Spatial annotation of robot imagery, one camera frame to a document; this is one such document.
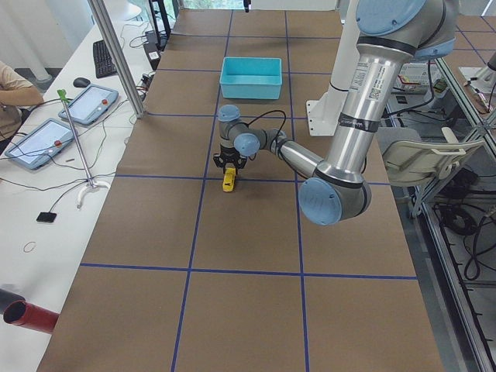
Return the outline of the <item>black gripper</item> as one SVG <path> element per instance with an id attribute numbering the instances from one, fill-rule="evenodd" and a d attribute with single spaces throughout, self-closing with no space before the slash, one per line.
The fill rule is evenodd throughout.
<path id="1" fill-rule="evenodd" d="M 231 164 L 236 170 L 246 166 L 247 157 L 241 155 L 235 148 L 222 148 L 219 153 L 213 155 L 214 163 L 217 167 L 226 170 Z"/>

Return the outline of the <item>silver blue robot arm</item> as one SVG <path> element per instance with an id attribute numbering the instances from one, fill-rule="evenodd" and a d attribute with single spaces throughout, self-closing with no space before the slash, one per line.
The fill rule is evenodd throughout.
<path id="1" fill-rule="evenodd" d="M 387 99 L 402 66 L 453 50 L 457 1 L 360 1 L 355 20 L 359 54 L 329 152 L 321 158 L 279 129 L 253 129 L 235 105 L 219 110 L 217 167 L 242 169 L 248 157 L 268 150 L 301 173 L 299 206 L 307 219 L 333 225 L 365 212 L 371 190 L 362 175 Z"/>

